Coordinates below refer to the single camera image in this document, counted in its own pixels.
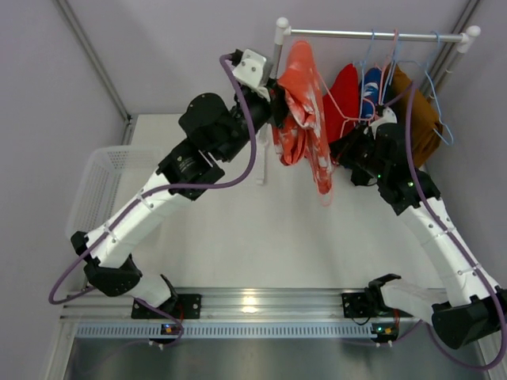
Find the orange white patterned trousers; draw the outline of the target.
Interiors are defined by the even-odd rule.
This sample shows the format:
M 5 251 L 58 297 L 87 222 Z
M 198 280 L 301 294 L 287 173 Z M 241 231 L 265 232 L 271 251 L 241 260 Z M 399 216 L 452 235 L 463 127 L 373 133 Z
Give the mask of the orange white patterned trousers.
M 303 158 L 308 161 L 321 205 L 326 207 L 333 200 L 334 167 L 319 82 L 310 44 L 296 41 L 288 53 L 285 71 L 277 79 L 284 90 L 288 115 L 283 127 L 273 128 L 273 142 L 282 165 L 292 166 Z

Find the red trousers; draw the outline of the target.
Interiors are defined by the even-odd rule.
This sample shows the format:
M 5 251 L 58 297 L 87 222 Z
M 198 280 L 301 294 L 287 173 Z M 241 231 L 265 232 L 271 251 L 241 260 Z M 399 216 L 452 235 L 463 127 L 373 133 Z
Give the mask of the red trousers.
M 357 69 L 351 63 L 337 75 L 330 91 L 323 97 L 328 143 L 345 137 L 359 115 L 359 88 Z

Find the blue patterned trousers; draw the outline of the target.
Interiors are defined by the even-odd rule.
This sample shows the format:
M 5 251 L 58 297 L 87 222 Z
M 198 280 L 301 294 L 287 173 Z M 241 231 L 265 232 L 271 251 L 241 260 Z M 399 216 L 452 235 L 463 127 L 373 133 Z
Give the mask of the blue patterned trousers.
M 361 74 L 360 90 L 360 120 L 370 120 L 374 117 L 379 103 L 379 87 L 382 71 L 378 67 L 369 69 Z

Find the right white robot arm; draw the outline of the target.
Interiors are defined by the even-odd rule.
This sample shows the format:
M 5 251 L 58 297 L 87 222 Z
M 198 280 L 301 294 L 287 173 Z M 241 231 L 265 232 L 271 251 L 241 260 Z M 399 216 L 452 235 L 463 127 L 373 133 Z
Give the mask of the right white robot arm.
M 445 292 L 388 274 L 370 281 L 365 293 L 374 314 L 408 313 L 429 323 L 447 347 L 458 349 L 500 330 L 506 290 L 470 252 L 431 177 L 409 166 L 405 137 L 397 123 L 359 126 L 331 143 L 331 156 L 351 169 L 354 185 L 374 182 L 431 260 Z

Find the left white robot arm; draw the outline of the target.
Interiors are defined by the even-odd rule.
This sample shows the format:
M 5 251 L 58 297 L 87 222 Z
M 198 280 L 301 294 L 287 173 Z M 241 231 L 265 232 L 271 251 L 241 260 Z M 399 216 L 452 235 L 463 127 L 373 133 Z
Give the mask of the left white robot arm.
M 248 116 L 239 103 L 227 108 L 215 93 L 194 98 L 178 120 L 185 139 L 158 163 L 147 183 L 102 226 L 71 236 L 93 287 L 109 297 L 130 295 L 166 313 L 174 308 L 177 295 L 170 281 L 163 275 L 144 275 L 132 251 L 170 213 L 197 200 L 206 184 L 224 177 L 218 162 L 232 161 L 261 127 L 288 114 L 276 80 L 268 80 L 266 89 L 263 97 L 241 85 Z

